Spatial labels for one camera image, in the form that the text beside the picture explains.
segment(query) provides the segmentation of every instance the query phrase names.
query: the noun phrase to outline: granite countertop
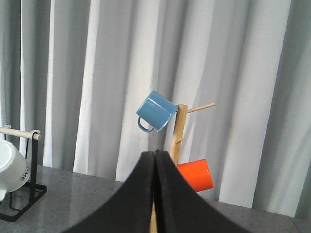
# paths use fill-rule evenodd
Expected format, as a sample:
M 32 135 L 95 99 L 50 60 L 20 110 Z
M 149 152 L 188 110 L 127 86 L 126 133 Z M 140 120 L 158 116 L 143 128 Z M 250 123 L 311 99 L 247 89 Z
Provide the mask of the granite countertop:
M 46 185 L 47 193 L 16 222 L 0 220 L 0 233 L 61 233 L 93 213 L 122 185 L 44 166 L 38 166 L 37 183 Z M 311 224 L 305 220 L 207 202 L 253 233 L 311 233 Z

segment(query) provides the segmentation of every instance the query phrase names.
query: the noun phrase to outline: black metal stand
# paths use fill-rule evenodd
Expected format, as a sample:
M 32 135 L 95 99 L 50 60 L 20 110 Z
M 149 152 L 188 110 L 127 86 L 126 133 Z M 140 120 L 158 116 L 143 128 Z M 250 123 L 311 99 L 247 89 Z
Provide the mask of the black metal stand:
M 37 180 L 37 160 L 38 160 L 38 141 L 34 140 L 34 135 L 31 140 L 31 176 L 30 176 L 30 182 L 25 183 L 23 187 L 26 187 L 29 189 L 29 200 L 28 204 L 22 208 L 22 209 L 17 209 L 12 206 L 12 193 L 10 193 L 10 202 L 9 202 L 9 207 L 11 210 L 16 212 L 15 215 L 7 215 L 7 214 L 2 214 L 0 213 L 0 219 L 9 221 L 9 222 L 15 222 L 18 220 L 30 207 L 32 207 L 46 192 L 47 192 L 47 187 L 44 185 L 40 185 L 36 183 Z M 28 143 L 29 140 L 27 140 L 27 148 L 26 148 L 26 158 L 27 158 L 27 153 L 28 153 Z

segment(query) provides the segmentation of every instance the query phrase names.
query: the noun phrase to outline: gray curtain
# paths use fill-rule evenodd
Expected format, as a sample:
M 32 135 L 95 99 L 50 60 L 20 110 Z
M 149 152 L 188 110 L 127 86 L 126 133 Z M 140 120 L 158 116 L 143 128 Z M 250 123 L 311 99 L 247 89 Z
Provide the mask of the gray curtain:
M 310 219 L 310 25 L 308 0 L 0 0 L 0 125 L 41 130 L 45 166 L 123 181 L 170 149 L 173 123 L 137 127 L 151 90 L 216 102 L 184 131 L 200 194 Z

